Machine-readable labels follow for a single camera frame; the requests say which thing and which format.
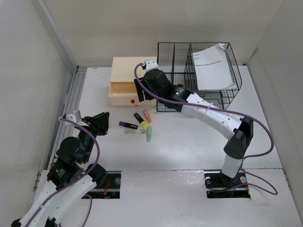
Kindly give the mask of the white instruction booklet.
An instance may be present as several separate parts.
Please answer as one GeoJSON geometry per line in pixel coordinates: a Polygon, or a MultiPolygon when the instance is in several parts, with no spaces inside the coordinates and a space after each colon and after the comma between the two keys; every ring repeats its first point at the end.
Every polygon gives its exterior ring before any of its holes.
{"type": "Polygon", "coordinates": [[[192,56],[198,90],[236,88],[236,82],[230,73],[225,44],[218,43],[205,50],[194,52],[192,56]]]}

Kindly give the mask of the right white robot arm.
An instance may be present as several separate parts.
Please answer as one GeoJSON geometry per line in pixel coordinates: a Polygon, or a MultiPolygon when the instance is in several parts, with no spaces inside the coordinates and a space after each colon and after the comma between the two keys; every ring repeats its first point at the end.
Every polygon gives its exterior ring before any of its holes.
{"type": "Polygon", "coordinates": [[[253,120],[250,117],[239,118],[227,114],[184,85],[173,85],[159,69],[146,72],[142,78],[135,77],[134,82],[140,101],[157,99],[166,107],[195,117],[220,132],[227,143],[223,148],[225,160],[219,180],[224,186],[236,182],[240,165],[253,138],[253,120]]]}

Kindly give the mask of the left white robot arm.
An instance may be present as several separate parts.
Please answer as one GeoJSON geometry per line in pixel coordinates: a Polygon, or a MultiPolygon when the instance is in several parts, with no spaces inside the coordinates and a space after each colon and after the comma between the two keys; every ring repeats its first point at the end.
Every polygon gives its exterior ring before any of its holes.
{"type": "Polygon", "coordinates": [[[95,187],[106,182],[107,171],[95,161],[86,170],[93,148],[100,155],[98,136],[107,135],[108,112],[93,117],[81,117],[79,110],[59,118],[80,132],[77,137],[65,138],[56,152],[57,160],[47,174],[46,182],[30,210],[11,223],[13,227],[59,227],[72,206],[95,187]]]}

